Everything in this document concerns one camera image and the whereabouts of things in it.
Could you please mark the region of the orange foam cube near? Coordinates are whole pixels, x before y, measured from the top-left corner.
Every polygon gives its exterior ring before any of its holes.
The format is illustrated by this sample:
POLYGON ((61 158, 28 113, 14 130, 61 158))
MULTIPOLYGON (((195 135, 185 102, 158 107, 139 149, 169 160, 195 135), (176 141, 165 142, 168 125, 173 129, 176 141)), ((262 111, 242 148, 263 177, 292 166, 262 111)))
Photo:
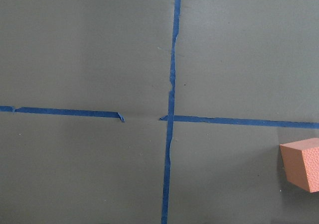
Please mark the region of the orange foam cube near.
POLYGON ((280 145, 287 180, 310 193, 319 190, 319 139, 280 145))

